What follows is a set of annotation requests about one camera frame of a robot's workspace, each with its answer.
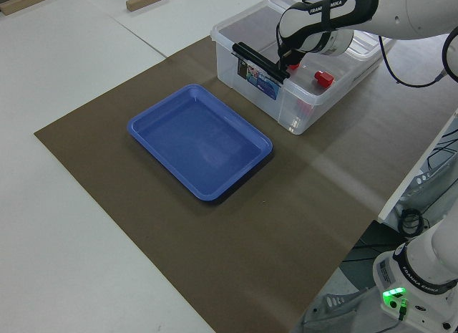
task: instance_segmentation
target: red object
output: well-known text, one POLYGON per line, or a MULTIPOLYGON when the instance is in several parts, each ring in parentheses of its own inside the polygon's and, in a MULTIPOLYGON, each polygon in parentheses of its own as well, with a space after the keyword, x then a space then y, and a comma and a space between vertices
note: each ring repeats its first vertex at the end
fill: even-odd
POLYGON ((334 81, 334 77, 328 72, 319 71, 315 73, 315 79, 317 79, 318 83, 324 88, 331 86, 332 82, 334 81))

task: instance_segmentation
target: brown paper mat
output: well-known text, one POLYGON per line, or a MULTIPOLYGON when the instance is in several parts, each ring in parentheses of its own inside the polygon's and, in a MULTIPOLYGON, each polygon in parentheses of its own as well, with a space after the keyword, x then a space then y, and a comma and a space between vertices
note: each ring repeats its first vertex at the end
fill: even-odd
POLYGON ((380 67, 295 136, 218 81, 206 38, 36 136, 216 332, 287 332, 451 117, 450 88, 400 88, 380 67), (190 83, 275 148, 217 206, 197 200, 126 131, 131 117, 190 83))

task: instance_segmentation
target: clear plastic storage box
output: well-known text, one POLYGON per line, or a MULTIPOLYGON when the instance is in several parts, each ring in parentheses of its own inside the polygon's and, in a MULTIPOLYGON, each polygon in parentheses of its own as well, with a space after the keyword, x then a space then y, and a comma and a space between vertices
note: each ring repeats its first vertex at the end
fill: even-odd
MULTIPOLYGON (((381 60, 378 37, 355 31, 351 46, 342 55, 307 54, 298 69, 289 70, 291 77, 283 84, 275 86, 268 80, 267 86, 256 86, 249 79, 250 72, 240 71, 240 60, 233 54, 234 43, 244 42, 270 61, 277 62, 277 23, 281 14, 299 1, 264 0, 214 26, 211 31, 211 37, 217 42, 218 78, 297 135, 310 127, 381 60), (317 83, 314 75, 318 71, 333 75, 330 87, 324 88, 317 83)), ((393 42, 386 39, 386 48, 389 49, 393 42)), ((248 63, 248 67, 257 77, 257 72, 263 73, 254 64, 248 63)))

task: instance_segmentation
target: sticker on plastic box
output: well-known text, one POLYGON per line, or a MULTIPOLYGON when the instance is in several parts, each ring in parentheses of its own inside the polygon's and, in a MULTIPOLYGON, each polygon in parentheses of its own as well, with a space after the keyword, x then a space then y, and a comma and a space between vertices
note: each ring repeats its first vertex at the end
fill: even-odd
POLYGON ((254 87, 258 88, 267 96, 276 100, 280 86, 276 84, 265 72, 259 70, 246 63, 245 61, 238 60, 238 74, 251 83, 254 87))

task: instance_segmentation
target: blue tray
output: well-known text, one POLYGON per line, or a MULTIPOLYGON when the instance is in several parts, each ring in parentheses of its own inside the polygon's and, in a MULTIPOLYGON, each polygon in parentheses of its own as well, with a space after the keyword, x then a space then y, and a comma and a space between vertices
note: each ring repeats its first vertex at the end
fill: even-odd
POLYGON ((218 198, 272 151, 263 133, 199 85, 161 100, 127 129, 203 201, 218 198))

